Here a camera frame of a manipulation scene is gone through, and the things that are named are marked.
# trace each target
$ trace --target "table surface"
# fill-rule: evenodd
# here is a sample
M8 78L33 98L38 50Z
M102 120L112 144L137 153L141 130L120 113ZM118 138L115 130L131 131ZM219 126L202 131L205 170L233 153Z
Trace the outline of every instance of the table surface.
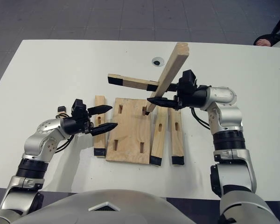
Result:
M107 74L158 80L174 42L83 40L23 41L0 81L0 188L8 185L21 160L25 140L37 126L54 118L57 107L69 110L76 98L88 107L95 95L145 99L151 92L108 84ZM238 95L246 146L257 178L257 194L280 200L280 48L189 43L183 70L192 69L199 84L228 86ZM171 98L173 93L166 93ZM197 110L204 120L207 113ZM45 175L45 191L83 192L134 189L163 197L218 199L210 187L214 165L209 130L182 110L185 166L170 164L169 131L162 167L107 162L93 156L90 135L79 134L56 154Z

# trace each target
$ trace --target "black tape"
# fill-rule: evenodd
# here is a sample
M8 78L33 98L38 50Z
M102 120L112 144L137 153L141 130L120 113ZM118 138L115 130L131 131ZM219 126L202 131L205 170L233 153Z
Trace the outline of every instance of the black tape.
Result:
M114 85L123 85L123 80L122 80L122 78L108 77L108 83L114 84Z
M94 148L93 154L95 156L106 156L106 149L105 148Z
M160 167L162 164L162 158L151 155L149 163Z
M157 85L151 85L151 84L147 84L147 88L146 91L152 91L155 92L157 90L158 86Z
M59 106L58 108L57 108L57 112L66 112L66 107L65 106Z
M172 156L172 164L173 165L184 165L185 162L183 160L183 156Z

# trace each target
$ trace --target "wooden board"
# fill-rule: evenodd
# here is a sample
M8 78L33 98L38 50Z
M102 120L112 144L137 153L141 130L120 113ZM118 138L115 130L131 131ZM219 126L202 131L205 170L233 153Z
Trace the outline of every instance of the wooden board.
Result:
M149 164L150 116L145 115L144 99L116 98L110 131L107 161Z
M108 74L108 83L146 91L156 91L159 82L145 79L131 78L115 74ZM176 91L176 84L170 84L167 91Z
M172 164L184 165L182 141L182 111L169 108L169 122L172 142Z
M188 43L177 43L159 78L159 86L157 90L151 94L151 98L163 96L188 56ZM152 112L154 108L154 104L147 102L147 113Z
M158 112L154 127L154 140L151 150L150 164L161 166L167 128L168 108L157 106L157 110Z
M106 99L104 96L95 96L94 99L95 106L105 105ZM96 114L94 125L95 127L105 123L105 114ZM105 147L105 133L94 136L93 153L95 156L105 157L106 147Z

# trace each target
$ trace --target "silver robot arm segment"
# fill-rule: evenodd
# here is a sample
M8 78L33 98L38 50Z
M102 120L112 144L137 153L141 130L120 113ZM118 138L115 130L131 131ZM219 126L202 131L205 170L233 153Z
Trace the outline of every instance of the silver robot arm segment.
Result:
M5 221L17 217L15 213L22 217L42 207L43 195L38 190L42 189L44 175L59 142L76 133L95 136L114 129L117 123L93 127L90 121L92 115L102 114L110 109L112 107L108 105L86 109L83 101L76 99L71 110L72 117L47 120L38 126L36 132L25 142L25 152L16 175L12 176L2 199L0 214Z
M176 110L190 107L207 111L214 160L218 162L210 167L210 182L212 191L221 198L219 223L279 223L265 201L255 194L256 178L245 146L237 95L227 87L197 86L196 82L191 70L184 71L175 84L173 100L147 100Z
M18 171L10 180L0 209L16 210L25 216L42 206L43 196L38 190L44 184L48 163L59 142L70 137L62 127L63 119L47 120L26 140Z

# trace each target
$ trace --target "wooden plank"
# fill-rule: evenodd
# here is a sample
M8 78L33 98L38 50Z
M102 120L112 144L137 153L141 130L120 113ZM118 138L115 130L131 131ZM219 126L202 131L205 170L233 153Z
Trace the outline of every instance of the wooden plank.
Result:
M172 142L172 164L184 165L182 141L182 111L169 108L169 122Z
M105 105L106 99L104 96L95 96L94 99L95 106ZM105 123L105 114L96 114L94 125L95 127ZM105 147L105 133L94 136L94 144L93 144L93 153L98 157L106 156L106 147Z
M115 74L108 74L108 82L110 84L121 85L131 87L135 89L153 91L158 88L159 83L154 81L148 81L145 79L130 78Z
M157 106L157 109L158 113L154 127L154 140L151 150L150 164L161 166L167 128L168 108Z
M150 116L145 115L146 100L116 98L110 131L107 161L149 164Z
M159 78L159 86L157 90L151 94L151 98L163 96L188 56L188 43L177 43ZM154 108L154 104L147 102L147 113L152 112Z

